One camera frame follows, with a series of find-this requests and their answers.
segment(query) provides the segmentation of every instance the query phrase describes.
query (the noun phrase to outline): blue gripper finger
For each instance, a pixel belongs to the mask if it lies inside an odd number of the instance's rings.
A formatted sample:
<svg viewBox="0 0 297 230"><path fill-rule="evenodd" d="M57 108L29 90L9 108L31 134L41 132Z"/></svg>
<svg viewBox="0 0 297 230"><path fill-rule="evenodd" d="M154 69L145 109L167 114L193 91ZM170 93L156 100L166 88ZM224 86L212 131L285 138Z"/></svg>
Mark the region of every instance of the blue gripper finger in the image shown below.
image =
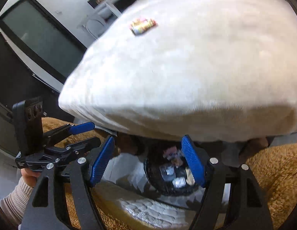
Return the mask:
<svg viewBox="0 0 297 230"><path fill-rule="evenodd" d="M93 122L88 122L88 123L82 123L79 125L71 126L68 132L71 135L77 135L80 133L94 130L94 128L95 128L95 124Z"/></svg>
<svg viewBox="0 0 297 230"><path fill-rule="evenodd" d="M190 139L188 135L182 138L182 152L184 153L184 156L191 170L191 173L194 177L194 180L197 184L199 184L201 187L204 188L206 185L205 167L204 167L206 162L205 163L201 162L201 159L197 154L198 151L196 151L196 148L197 147L194 145L193 141Z"/></svg>
<svg viewBox="0 0 297 230"><path fill-rule="evenodd" d="M94 161L91 170L90 185L92 187L101 181L108 162L112 158L114 147L114 138L112 136L108 136L100 146L101 151Z"/></svg>

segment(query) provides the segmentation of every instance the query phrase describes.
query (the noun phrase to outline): person's arm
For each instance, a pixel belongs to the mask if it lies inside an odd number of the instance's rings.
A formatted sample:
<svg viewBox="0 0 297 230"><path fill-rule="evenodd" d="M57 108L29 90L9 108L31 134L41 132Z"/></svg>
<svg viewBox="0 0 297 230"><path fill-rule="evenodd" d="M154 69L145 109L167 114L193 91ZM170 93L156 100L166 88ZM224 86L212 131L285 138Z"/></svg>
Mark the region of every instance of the person's arm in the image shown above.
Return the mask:
<svg viewBox="0 0 297 230"><path fill-rule="evenodd" d="M4 199L0 200L0 207L13 225L18 226L23 218L30 194L40 173L29 169L22 169L22 177L15 189Z"/></svg>

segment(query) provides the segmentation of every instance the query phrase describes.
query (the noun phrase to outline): brown fuzzy fabric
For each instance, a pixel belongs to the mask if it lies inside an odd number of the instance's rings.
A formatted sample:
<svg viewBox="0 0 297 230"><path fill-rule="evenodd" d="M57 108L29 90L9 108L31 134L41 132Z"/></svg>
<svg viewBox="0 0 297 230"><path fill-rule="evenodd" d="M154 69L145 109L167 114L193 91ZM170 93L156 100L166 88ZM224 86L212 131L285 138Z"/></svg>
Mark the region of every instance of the brown fuzzy fabric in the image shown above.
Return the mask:
<svg viewBox="0 0 297 230"><path fill-rule="evenodd" d="M261 150L246 162L266 193L274 229L297 204L297 144Z"/></svg>
<svg viewBox="0 0 297 230"><path fill-rule="evenodd" d="M43 126L43 132L47 132L50 131L52 129L56 129L62 125L65 125L69 122L65 122L56 118L49 118L49 117L44 117L42 118L42 126ZM61 141L60 143L56 144L57 147L61 147L64 148L65 146L67 146L68 144L74 144L76 142L85 140L87 138L90 137L98 137L101 142L103 142L105 140L105 138L107 137L108 133L102 131L102 130L92 130L92 131L88 131L82 134L78 134L75 136L70 136L66 139L64 139L63 141ZM119 148L115 149L114 152L114 156L118 156L120 154L120 150ZM81 229L79 221L78 221L78 217L76 214L76 209L75 209L75 205L74 205L74 201L73 201L73 196L72 196L72 192L71 192L71 186L69 183L65 184L65 196L66 196L66 202L67 202L67 206L68 206L68 212L70 215L70 220L71 220L71 224L73 227ZM101 219L104 222L106 229L108 230L131 230L125 223L119 221L118 219L113 218L111 215L109 214L105 214L98 206L97 209L100 213Z"/></svg>

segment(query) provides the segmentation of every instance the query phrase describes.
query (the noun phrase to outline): black frame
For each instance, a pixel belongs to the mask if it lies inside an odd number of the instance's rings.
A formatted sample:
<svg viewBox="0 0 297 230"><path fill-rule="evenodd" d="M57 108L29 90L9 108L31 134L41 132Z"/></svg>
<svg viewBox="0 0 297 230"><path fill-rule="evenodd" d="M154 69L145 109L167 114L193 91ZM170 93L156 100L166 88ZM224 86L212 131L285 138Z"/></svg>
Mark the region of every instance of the black frame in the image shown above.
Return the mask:
<svg viewBox="0 0 297 230"><path fill-rule="evenodd" d="M3 21L3 19L20 3L28 1L41 15L49 21L54 27L56 27L64 36L68 38L78 49L83 53L87 48L71 33L69 32L54 16L51 15L38 1L36 0L19 0L13 4L5 13L0 16L0 28L2 31L21 49L29 58L31 58L36 64L42 67L55 79L59 80L61 83L65 83L66 77L54 69L50 64L48 64L44 59L37 55L30 47L28 47Z"/></svg>

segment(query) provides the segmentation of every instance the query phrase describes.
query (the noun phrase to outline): silver screw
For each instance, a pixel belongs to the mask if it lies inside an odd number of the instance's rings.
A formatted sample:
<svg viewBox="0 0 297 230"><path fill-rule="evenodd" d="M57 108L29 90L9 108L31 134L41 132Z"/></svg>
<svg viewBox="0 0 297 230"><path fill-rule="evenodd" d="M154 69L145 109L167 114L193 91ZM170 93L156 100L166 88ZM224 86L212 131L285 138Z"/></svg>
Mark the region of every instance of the silver screw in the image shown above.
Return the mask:
<svg viewBox="0 0 297 230"><path fill-rule="evenodd" d="M210 158L209 161L210 161L212 164L217 164L217 163L219 162L218 159L215 158L215 157Z"/></svg>
<svg viewBox="0 0 297 230"><path fill-rule="evenodd" d="M249 166L246 165L246 164L243 164L243 165L241 165L241 168L242 168L243 170L248 170L248 169L249 169Z"/></svg>
<svg viewBox="0 0 297 230"><path fill-rule="evenodd" d="M54 167L54 164L53 163L49 163L48 165L46 165L46 168L48 170L51 170L53 167Z"/></svg>
<svg viewBox="0 0 297 230"><path fill-rule="evenodd" d="M85 163L86 161L87 161L87 159L85 159L84 157L81 157L81 158L79 158L79 159L77 160L77 162L78 162L79 164Z"/></svg>

